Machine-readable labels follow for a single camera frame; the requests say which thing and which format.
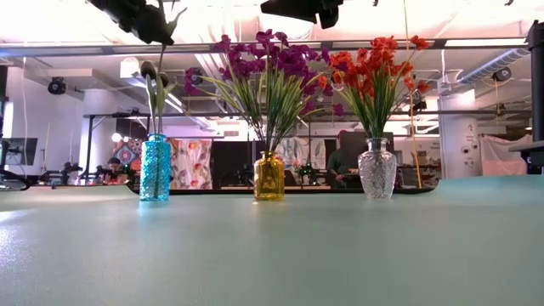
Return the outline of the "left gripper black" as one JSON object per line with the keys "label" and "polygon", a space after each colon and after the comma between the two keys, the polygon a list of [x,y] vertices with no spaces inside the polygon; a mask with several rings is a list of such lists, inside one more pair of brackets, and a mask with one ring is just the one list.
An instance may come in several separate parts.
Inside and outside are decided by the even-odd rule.
{"label": "left gripper black", "polygon": [[146,44],[173,45],[163,11],[146,0],[87,0],[112,18],[129,18],[131,32]]}

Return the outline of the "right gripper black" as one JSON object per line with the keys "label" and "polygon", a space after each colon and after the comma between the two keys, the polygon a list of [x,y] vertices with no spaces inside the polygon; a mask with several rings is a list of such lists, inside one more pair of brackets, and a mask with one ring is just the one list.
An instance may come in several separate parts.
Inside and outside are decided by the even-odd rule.
{"label": "right gripper black", "polygon": [[343,0],[267,0],[260,4],[263,14],[316,22],[319,15],[322,29],[332,28],[339,19]]}

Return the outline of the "purple artificial flower bunch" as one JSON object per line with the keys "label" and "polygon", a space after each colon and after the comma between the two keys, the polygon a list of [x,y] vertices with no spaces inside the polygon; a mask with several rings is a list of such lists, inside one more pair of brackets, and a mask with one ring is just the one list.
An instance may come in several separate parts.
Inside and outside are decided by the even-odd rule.
{"label": "purple artificial flower bunch", "polygon": [[252,128],[258,139],[264,142],[266,151],[273,150],[273,137],[267,132],[264,119],[264,83],[267,68],[267,54],[256,44],[233,44],[223,35],[214,49],[226,56],[226,65],[219,69],[219,77],[201,76],[198,86],[187,83],[184,90],[188,95],[205,94],[221,99]]}
{"label": "purple artificial flower bunch", "polygon": [[323,74],[310,64],[322,57],[306,45],[289,43],[283,32],[260,31],[256,39],[248,53],[255,58],[258,78],[258,137],[267,151],[274,151],[300,121],[318,112],[312,99],[324,89]]}
{"label": "purple artificial flower bunch", "polygon": [[267,132],[273,137],[273,150],[303,120],[321,111],[330,111],[334,116],[342,116],[343,105],[336,103],[330,107],[316,106],[319,97],[331,97],[328,71],[316,71],[314,63],[327,63],[324,54],[309,49],[305,45],[294,45],[280,51],[273,59],[267,75]]}

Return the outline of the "orange artificial flower bunch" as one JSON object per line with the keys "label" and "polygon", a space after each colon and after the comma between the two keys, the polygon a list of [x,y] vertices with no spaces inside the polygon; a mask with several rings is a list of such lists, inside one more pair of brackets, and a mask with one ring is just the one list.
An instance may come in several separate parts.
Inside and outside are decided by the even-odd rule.
{"label": "orange artificial flower bunch", "polygon": [[411,73],[413,65],[411,58],[416,51],[423,51],[430,46],[430,43],[422,37],[415,35],[407,39],[407,44],[414,49],[410,50],[408,59],[397,62],[395,59],[398,42],[391,37],[378,37],[373,41],[372,57],[372,81],[374,83],[374,101],[376,106],[377,131],[381,134],[374,138],[382,138],[385,124],[397,107],[396,99],[399,94],[397,87],[403,82],[408,94],[413,94],[417,89],[423,93],[428,90],[428,85],[422,81],[416,81]]}
{"label": "orange artificial flower bunch", "polygon": [[377,137],[374,83],[367,63],[369,50],[360,48],[354,57],[348,51],[324,54],[328,64],[331,86],[343,98],[349,109],[359,118],[365,132]]}
{"label": "orange artificial flower bunch", "polygon": [[393,37],[375,38],[371,46],[371,51],[360,62],[360,114],[366,133],[371,138],[381,138],[393,112],[396,89],[405,62],[396,63],[398,43]]}

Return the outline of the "blue glass vase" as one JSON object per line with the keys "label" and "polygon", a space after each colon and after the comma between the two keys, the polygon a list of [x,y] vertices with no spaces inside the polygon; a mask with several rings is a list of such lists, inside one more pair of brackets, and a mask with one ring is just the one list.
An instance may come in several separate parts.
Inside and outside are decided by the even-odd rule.
{"label": "blue glass vase", "polygon": [[167,201],[170,193],[171,146],[167,137],[151,133],[143,143],[139,198],[141,201]]}

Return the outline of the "yellow glass vase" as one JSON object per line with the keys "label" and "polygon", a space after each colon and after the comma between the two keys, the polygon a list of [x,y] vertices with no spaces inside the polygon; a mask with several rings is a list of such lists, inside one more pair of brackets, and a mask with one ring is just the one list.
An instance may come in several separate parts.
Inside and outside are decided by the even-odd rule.
{"label": "yellow glass vase", "polygon": [[285,197],[284,162],[274,151],[262,151],[254,163],[253,194],[257,201],[283,201]]}

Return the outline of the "clear glass vase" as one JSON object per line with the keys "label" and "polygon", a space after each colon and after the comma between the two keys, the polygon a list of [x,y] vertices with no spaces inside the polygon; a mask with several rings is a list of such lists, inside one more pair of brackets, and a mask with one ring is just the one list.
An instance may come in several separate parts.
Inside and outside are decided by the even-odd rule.
{"label": "clear glass vase", "polygon": [[358,157],[362,189],[370,200],[390,199],[394,191],[397,159],[387,150],[387,143],[385,138],[367,139],[368,148]]}

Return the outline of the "gray overhead crossbar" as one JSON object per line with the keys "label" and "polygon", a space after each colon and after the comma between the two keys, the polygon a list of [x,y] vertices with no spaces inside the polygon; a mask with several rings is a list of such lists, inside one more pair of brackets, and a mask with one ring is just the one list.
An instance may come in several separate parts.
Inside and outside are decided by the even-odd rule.
{"label": "gray overhead crossbar", "polygon": [[[429,50],[433,49],[465,49],[465,48],[526,48],[528,43],[524,37],[500,38],[436,38],[429,39]],[[291,45],[307,45],[313,50],[327,48],[329,51],[353,51],[359,48],[371,48],[370,40],[343,40],[343,41],[300,41],[291,42]],[[69,56],[113,56],[129,54],[159,54],[160,45],[67,45],[67,46],[22,46],[0,45],[0,57],[69,57]],[[214,44],[189,43],[174,44],[166,48],[166,54],[208,54],[215,51]]]}

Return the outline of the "floral patterned curtain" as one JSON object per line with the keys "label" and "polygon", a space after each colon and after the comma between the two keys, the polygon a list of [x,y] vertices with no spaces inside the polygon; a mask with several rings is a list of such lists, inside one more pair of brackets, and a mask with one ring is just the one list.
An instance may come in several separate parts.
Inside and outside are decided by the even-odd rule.
{"label": "floral patterned curtain", "polygon": [[169,139],[171,145],[171,190],[210,190],[213,187],[210,160],[212,141]]}

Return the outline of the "person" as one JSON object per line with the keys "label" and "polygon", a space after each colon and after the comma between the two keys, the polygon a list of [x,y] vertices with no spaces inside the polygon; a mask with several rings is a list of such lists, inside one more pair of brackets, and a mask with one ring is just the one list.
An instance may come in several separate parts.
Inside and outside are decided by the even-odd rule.
{"label": "person", "polygon": [[352,167],[342,159],[341,137],[346,133],[341,130],[337,135],[337,148],[329,155],[326,169],[333,177],[333,188],[337,190],[360,189],[361,183],[358,179],[358,168]]}
{"label": "person", "polygon": [[125,184],[128,180],[128,175],[117,157],[112,157],[108,161],[108,171],[105,175],[106,184]]}

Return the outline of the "black background screen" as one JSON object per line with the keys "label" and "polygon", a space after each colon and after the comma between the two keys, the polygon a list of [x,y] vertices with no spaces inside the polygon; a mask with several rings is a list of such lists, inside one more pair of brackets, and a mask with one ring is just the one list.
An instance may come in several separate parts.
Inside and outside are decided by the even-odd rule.
{"label": "black background screen", "polygon": [[371,138],[365,132],[344,132],[340,136],[341,161],[349,167],[396,170],[392,134]]}

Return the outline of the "white round pillar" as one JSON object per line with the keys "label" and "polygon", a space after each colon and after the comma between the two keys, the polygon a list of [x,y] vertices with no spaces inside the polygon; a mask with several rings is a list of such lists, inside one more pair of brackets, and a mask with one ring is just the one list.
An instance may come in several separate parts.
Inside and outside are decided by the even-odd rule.
{"label": "white round pillar", "polygon": [[438,101],[441,171],[444,179],[482,175],[475,92],[441,95]]}

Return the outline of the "black vertical pole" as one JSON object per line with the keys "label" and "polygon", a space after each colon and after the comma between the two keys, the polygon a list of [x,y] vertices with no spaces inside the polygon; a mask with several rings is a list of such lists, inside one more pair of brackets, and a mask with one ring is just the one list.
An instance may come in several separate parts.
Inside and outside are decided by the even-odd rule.
{"label": "black vertical pole", "polygon": [[526,41],[531,59],[533,141],[544,141],[544,21],[534,21]]}

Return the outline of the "white hanging sheet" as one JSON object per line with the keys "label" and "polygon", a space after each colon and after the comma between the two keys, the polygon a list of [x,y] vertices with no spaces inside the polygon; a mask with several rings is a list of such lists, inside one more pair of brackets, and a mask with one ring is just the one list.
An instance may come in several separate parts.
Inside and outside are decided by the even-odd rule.
{"label": "white hanging sheet", "polygon": [[482,171],[484,176],[525,175],[527,166],[518,152],[510,151],[513,145],[527,145],[530,135],[514,141],[484,135],[479,138]]}

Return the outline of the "silver ceiling duct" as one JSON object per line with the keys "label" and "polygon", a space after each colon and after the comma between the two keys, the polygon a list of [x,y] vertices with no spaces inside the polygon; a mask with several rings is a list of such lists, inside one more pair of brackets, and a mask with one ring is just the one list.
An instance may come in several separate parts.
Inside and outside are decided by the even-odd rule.
{"label": "silver ceiling duct", "polygon": [[460,73],[456,80],[461,84],[475,83],[528,55],[530,55],[530,51],[525,48],[511,48],[477,68]]}

